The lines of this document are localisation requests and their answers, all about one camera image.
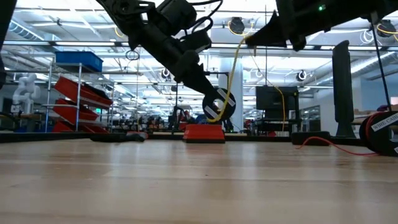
wooden table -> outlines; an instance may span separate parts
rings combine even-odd
[[[397,158],[332,147],[86,139],[0,144],[4,224],[395,224],[397,191]]]

black monitor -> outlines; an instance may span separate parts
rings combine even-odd
[[[283,93],[285,101],[285,111],[296,109],[296,97],[299,91],[296,86],[278,86]],[[272,111],[283,111],[282,95],[273,86],[257,86],[256,87],[256,109],[265,110],[270,113]]]

column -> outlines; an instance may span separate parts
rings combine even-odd
[[[220,72],[229,72],[229,78],[231,78],[233,62],[234,58],[221,58],[220,60]],[[218,86],[228,88],[226,75],[218,75]],[[240,131],[243,130],[243,66],[241,58],[238,58],[236,62],[231,93],[236,100],[236,109],[231,117],[231,122],[234,124],[234,131]]]

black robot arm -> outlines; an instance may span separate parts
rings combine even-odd
[[[198,53],[211,47],[206,29],[179,40],[173,37],[195,25],[197,13],[186,0],[153,2],[138,0],[96,0],[120,30],[129,37],[134,50],[139,45],[174,75],[176,82],[205,95],[216,94],[205,77]]]
[[[276,0],[278,13],[261,30],[246,39],[248,45],[286,47],[302,50],[305,37],[362,17],[377,23],[398,9],[398,0]]]

white label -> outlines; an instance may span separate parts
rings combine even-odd
[[[398,113],[378,122],[377,124],[372,125],[372,129],[373,129],[373,131],[378,131],[396,121],[398,121]]]
[[[224,92],[224,90],[218,89],[217,92],[224,98],[224,100],[226,99],[226,93]],[[235,106],[235,102],[231,98],[228,98],[228,103],[231,106]]]
[[[206,106],[206,107],[205,107],[205,111],[207,111],[207,113],[209,113],[210,116],[212,116],[213,118],[216,118],[216,117],[217,117],[217,113],[214,112],[209,106]]]

